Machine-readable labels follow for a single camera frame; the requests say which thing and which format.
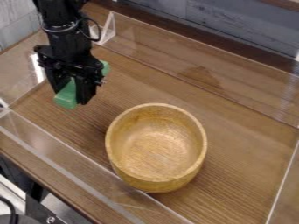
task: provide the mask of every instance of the screw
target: screw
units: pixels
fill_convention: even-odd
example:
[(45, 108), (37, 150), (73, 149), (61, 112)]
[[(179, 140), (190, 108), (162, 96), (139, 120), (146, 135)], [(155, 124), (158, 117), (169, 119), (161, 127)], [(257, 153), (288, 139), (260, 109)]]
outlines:
[(47, 219), (47, 223), (50, 223), (50, 224), (53, 224), (55, 222), (55, 217), (50, 217), (49, 219)]

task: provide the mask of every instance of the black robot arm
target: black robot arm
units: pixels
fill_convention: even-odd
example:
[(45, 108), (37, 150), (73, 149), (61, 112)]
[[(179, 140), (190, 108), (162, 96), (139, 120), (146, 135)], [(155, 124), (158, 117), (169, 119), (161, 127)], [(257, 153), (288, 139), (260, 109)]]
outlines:
[(38, 45), (39, 65), (45, 68), (55, 93), (71, 79), (77, 83), (77, 101), (87, 104), (102, 85), (103, 63), (91, 55), (89, 16), (81, 11), (89, 0), (34, 0), (42, 14), (42, 28), (50, 45)]

